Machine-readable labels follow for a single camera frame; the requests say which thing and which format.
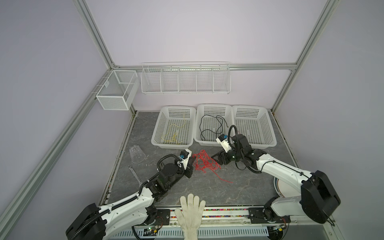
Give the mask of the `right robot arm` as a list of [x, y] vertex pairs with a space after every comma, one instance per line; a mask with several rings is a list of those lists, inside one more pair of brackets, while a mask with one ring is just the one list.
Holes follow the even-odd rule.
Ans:
[[294, 197], [271, 198], [257, 214], [258, 219], [275, 223], [284, 217], [306, 216], [319, 224], [331, 222], [331, 215], [341, 204], [341, 199], [324, 172], [302, 170], [263, 150], [253, 149], [248, 139], [238, 134], [234, 125], [229, 127], [227, 134], [219, 135], [216, 141], [223, 148], [212, 156], [219, 165], [241, 162], [252, 173], [269, 174], [299, 193]]

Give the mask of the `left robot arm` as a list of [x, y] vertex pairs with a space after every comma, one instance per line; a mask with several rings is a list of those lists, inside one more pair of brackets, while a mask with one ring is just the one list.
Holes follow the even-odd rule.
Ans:
[[192, 176], [195, 160], [189, 150], [164, 156], [157, 163], [157, 173], [141, 183], [138, 192], [111, 204], [85, 207], [66, 230], [67, 239], [108, 240], [133, 226], [154, 223], [158, 216], [155, 203], [180, 179]]

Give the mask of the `middle white plastic basket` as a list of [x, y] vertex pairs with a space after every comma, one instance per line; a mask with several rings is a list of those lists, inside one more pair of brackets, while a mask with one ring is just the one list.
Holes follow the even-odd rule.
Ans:
[[198, 105], [195, 121], [194, 140], [201, 146], [220, 147], [216, 138], [227, 135], [229, 127], [234, 125], [233, 108], [229, 105]]

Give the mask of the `white plastic basket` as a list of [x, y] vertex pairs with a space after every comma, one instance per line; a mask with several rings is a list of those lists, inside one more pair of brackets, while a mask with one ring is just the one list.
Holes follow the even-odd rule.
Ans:
[[253, 149], [275, 147], [277, 140], [268, 110], [257, 106], [233, 106], [235, 126]]
[[187, 149], [194, 142], [196, 109], [166, 106], [159, 113], [151, 143], [162, 149]]
[[195, 121], [194, 140], [201, 146], [220, 147], [216, 138], [227, 135], [229, 127], [234, 125], [233, 108], [229, 105], [198, 105]]

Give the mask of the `left white plastic basket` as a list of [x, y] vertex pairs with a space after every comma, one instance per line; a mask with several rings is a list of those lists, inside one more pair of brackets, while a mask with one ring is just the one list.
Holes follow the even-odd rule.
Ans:
[[166, 106], [159, 113], [151, 143], [162, 149], [187, 149], [194, 142], [196, 109]]

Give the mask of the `white knitted glove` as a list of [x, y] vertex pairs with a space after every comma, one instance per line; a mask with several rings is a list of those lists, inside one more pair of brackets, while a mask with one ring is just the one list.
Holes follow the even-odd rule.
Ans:
[[180, 203], [181, 208], [175, 209], [175, 215], [184, 233], [184, 239], [197, 240], [206, 201], [200, 201], [199, 196], [189, 194], [187, 197], [181, 196]]

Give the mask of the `right white plastic basket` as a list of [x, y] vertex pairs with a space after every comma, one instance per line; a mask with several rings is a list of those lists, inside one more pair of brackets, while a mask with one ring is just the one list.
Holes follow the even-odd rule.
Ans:
[[257, 106], [233, 106], [235, 126], [253, 149], [275, 147], [277, 140], [268, 110]]

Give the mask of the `silver wrench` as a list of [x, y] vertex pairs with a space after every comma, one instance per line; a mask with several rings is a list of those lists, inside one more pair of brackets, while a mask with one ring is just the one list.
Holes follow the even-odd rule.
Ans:
[[137, 173], [135, 172], [134, 168], [132, 165], [128, 165], [128, 168], [129, 170], [132, 172], [133, 176], [135, 177], [135, 179], [138, 181], [139, 185], [141, 185], [143, 182], [141, 181], [140, 177], [137, 175]]

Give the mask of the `clear plastic cup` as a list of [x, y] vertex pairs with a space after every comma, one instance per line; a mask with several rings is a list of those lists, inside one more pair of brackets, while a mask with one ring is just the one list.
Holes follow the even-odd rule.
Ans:
[[134, 164], [141, 163], [147, 158], [146, 154], [138, 145], [133, 145], [132, 147], [130, 147], [129, 153], [130, 153], [132, 163]]

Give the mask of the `plate with green red rim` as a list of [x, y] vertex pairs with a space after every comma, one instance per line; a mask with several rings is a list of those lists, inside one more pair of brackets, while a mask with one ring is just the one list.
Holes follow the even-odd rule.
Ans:
[[274, 178], [274, 188], [281, 198], [290, 198], [301, 195], [295, 188], [277, 178]]

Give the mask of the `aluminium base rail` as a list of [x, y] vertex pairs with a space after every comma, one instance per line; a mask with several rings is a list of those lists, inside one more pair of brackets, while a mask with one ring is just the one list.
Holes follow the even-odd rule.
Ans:
[[[184, 234], [175, 209], [158, 208], [155, 223], [123, 228], [113, 240], [181, 240]], [[198, 230], [200, 240], [340, 240], [336, 225], [320, 225], [308, 217], [277, 217], [265, 220], [263, 207], [208, 207]]]

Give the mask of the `white mesh wall box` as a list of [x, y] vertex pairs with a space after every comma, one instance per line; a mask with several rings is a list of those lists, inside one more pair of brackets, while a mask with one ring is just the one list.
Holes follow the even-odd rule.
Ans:
[[112, 70], [96, 97], [104, 110], [129, 111], [139, 86], [136, 71]]

